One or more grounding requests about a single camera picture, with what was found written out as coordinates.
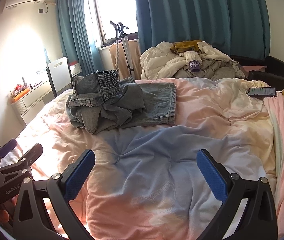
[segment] teal curtain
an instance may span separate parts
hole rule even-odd
[[[103,70],[102,60],[93,35],[86,27],[90,12],[88,0],[57,0],[57,15],[63,56],[69,62],[80,62],[83,75]]]
[[[228,55],[270,52],[265,0],[136,0],[141,52],[162,41],[201,39]]]

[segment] white desk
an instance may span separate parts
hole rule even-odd
[[[71,67],[70,70],[72,77],[82,72],[79,63],[74,65],[74,67]],[[42,110],[42,108],[45,106],[45,103],[42,99],[51,91],[52,88],[50,82],[47,80],[46,82],[38,85],[36,88],[33,88],[30,92],[21,97],[15,103],[12,103],[14,112],[16,113],[20,123],[24,127],[26,127],[26,125],[31,122]]]

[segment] beige garment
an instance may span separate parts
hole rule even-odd
[[[140,64],[140,44],[138,41],[129,41],[129,47],[131,52],[132,64],[134,68],[135,78],[137,80],[141,79],[142,68]],[[113,63],[113,67],[115,69],[116,66],[116,44],[113,44],[110,48],[111,59]],[[125,79],[130,76],[130,72],[127,69],[127,61],[124,54],[124,49],[122,43],[119,43],[119,71],[120,71],[120,79]]]

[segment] smartphone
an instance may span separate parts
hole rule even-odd
[[[248,96],[256,97],[256,98],[276,97],[276,89],[275,88],[250,88],[248,91]]]

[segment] black leather chair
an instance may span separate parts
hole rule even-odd
[[[265,72],[261,71],[250,71],[249,81],[261,80],[267,83],[269,86],[276,88],[278,91],[284,89],[284,62],[268,56],[265,60],[252,59],[248,57],[231,56],[235,61],[238,61],[241,66],[267,66]]]

